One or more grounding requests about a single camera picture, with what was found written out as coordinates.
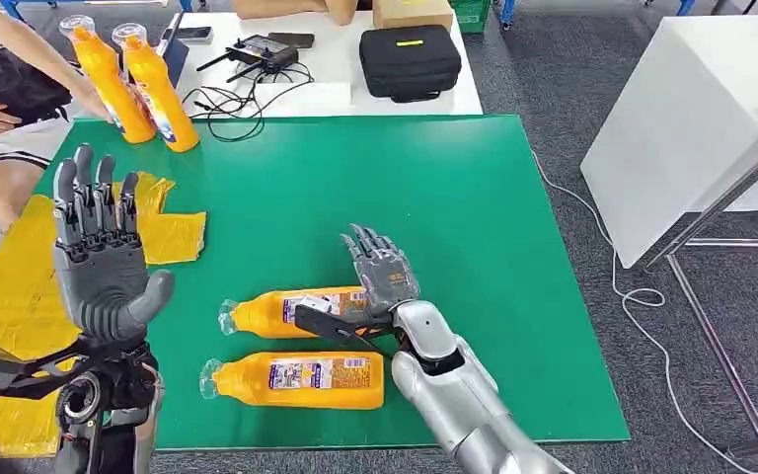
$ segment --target black zipper case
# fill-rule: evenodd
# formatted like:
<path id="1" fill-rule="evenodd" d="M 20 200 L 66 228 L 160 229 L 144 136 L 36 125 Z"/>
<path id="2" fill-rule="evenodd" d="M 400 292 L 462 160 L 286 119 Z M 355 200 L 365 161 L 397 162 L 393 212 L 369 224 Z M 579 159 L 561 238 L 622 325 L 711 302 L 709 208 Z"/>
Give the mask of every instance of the black zipper case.
<path id="1" fill-rule="evenodd" d="M 460 75 L 460 53 L 439 25 L 364 32 L 359 57 L 370 94 L 399 103 L 436 99 Z"/>

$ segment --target cardboard box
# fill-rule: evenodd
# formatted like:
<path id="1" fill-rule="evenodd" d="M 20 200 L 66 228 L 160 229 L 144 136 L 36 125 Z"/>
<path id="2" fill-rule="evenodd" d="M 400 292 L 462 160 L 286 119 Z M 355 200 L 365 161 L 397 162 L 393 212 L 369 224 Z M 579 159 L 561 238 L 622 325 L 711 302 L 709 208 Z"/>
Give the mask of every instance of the cardboard box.
<path id="1" fill-rule="evenodd" d="M 373 0 L 376 28 L 442 25 L 451 30 L 453 19 L 448 0 Z"/>

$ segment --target yellow bottle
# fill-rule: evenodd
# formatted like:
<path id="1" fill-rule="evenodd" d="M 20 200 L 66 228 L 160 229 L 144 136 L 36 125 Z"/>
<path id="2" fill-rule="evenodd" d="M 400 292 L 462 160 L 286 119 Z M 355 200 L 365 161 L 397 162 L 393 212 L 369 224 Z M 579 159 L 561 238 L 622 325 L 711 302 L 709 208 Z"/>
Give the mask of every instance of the yellow bottle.
<path id="1" fill-rule="evenodd" d="M 377 353 L 257 353 L 237 362 L 209 360 L 204 398 L 234 397 L 247 405 L 373 410 L 384 402 L 384 360 Z"/>
<path id="2" fill-rule="evenodd" d="M 267 339 L 314 338 L 295 326 L 295 306 L 304 296 L 330 301 L 332 312 L 343 320 L 359 317 L 365 308 L 361 286 L 271 291 L 244 303 L 226 300 L 219 309 L 219 327 L 226 335 L 248 331 Z"/>
<path id="3" fill-rule="evenodd" d="M 123 49 L 123 62 L 167 146 L 179 153 L 195 147 L 198 134 L 170 82 L 167 63 L 146 40 L 146 29 L 124 23 L 112 31 L 112 39 Z"/>
<path id="4" fill-rule="evenodd" d="M 129 143 L 143 143 L 155 136 L 155 125 L 143 106 L 120 79 L 117 53 L 95 32 L 94 20 L 72 15 L 59 23 L 59 30 L 74 45 L 83 71 L 94 84 L 114 124 Z"/>

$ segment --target bottle label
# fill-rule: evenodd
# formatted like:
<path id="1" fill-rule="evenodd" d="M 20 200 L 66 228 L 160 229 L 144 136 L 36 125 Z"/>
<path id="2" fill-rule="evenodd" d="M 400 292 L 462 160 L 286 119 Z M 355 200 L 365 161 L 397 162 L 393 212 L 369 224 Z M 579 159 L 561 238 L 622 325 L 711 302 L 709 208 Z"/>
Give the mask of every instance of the bottle label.
<path id="1" fill-rule="evenodd" d="M 158 107 L 152 97 L 146 92 L 146 88 L 140 82 L 137 85 L 138 92 L 141 94 L 146 108 L 149 109 L 149 115 L 152 116 L 152 121 L 155 122 L 155 126 L 158 128 L 161 136 L 164 137 L 164 141 L 168 143 L 176 142 L 176 133 L 173 131 L 173 126 L 170 125 L 170 121 L 167 119 L 167 115 L 164 111 Z"/>
<path id="2" fill-rule="evenodd" d="M 106 107 L 106 112 L 109 113 L 109 116 L 112 118 L 112 121 L 114 122 L 114 125 L 117 127 L 117 129 L 120 130 L 120 133 L 126 133 L 126 129 L 123 128 L 123 122 L 120 121 L 120 118 L 114 112 L 112 105 L 106 101 L 106 99 L 103 97 L 103 94 L 100 94 L 100 91 L 98 91 L 98 96 L 100 96 L 100 102 L 102 102 L 104 107 Z"/>
<path id="3" fill-rule="evenodd" d="M 319 298 L 330 301 L 332 312 L 336 316 L 341 316 L 347 311 L 363 311 L 365 305 L 364 291 L 353 293 L 330 293 L 322 294 Z M 295 324 L 295 307 L 303 299 L 303 296 L 292 296 L 283 299 L 283 322 L 286 324 Z"/>
<path id="4" fill-rule="evenodd" d="M 268 388 L 367 388 L 370 359 L 364 357 L 272 360 L 268 365 Z"/>

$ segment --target green table surface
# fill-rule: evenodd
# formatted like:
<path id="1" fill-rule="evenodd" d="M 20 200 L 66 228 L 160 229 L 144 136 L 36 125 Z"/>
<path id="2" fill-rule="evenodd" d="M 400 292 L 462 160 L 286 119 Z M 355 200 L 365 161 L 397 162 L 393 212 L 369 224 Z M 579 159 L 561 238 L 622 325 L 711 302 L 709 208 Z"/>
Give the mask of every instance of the green table surface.
<path id="1" fill-rule="evenodd" d="M 176 154 L 157 138 L 132 146 L 105 123 L 78 121 L 57 154 L 89 142 L 115 158 L 116 180 L 134 170 L 176 181 L 165 211 L 207 211 L 204 249 L 195 262 L 167 266 L 176 292 L 149 327 L 167 383 L 158 448 L 434 444 L 390 363 L 385 404 L 373 411 L 250 407 L 199 394 L 212 357 L 337 349 L 224 336 L 216 318 L 226 298 L 358 284 L 339 238 L 350 222 L 405 249 L 422 299 L 469 342 L 531 437 L 629 437 L 518 117 L 271 118 L 240 143 L 196 126 L 201 144 Z M 251 122 L 217 126 L 237 135 Z M 50 196 L 55 168 L 39 193 Z"/>

